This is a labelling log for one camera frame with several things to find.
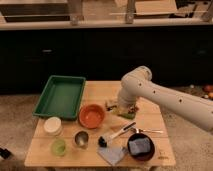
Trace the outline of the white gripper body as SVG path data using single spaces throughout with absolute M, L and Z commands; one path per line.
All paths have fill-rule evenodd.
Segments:
M 122 88 L 117 96 L 117 103 L 119 111 L 127 111 L 131 113 L 130 108 L 136 105 L 138 97 Z

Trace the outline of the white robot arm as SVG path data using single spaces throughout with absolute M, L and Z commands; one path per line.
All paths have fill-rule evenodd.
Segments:
M 121 79 L 118 104 L 129 107 L 136 104 L 138 97 L 143 97 L 213 134 L 212 101 L 160 86 L 151 79 L 152 72 L 146 66 L 139 66 L 126 73 Z

